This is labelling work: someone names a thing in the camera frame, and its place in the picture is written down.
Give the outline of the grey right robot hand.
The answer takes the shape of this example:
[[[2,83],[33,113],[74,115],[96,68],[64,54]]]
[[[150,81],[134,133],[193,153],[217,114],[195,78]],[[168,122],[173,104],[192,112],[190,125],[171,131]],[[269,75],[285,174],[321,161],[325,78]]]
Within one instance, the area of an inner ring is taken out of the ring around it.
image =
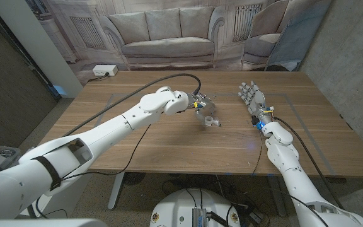
[[[258,86],[251,81],[251,85],[242,83],[239,86],[240,92],[238,95],[244,101],[251,115],[251,123],[258,129],[261,129],[266,124],[272,121],[273,107],[267,107],[264,94]]]

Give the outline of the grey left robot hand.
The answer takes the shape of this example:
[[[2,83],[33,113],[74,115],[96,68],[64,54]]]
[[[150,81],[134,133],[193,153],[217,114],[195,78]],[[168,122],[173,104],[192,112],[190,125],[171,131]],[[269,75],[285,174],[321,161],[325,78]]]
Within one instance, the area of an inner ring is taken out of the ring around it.
[[[215,112],[214,102],[204,94],[188,94],[188,108],[195,109],[195,116],[202,125],[221,126],[220,121],[213,116]]]

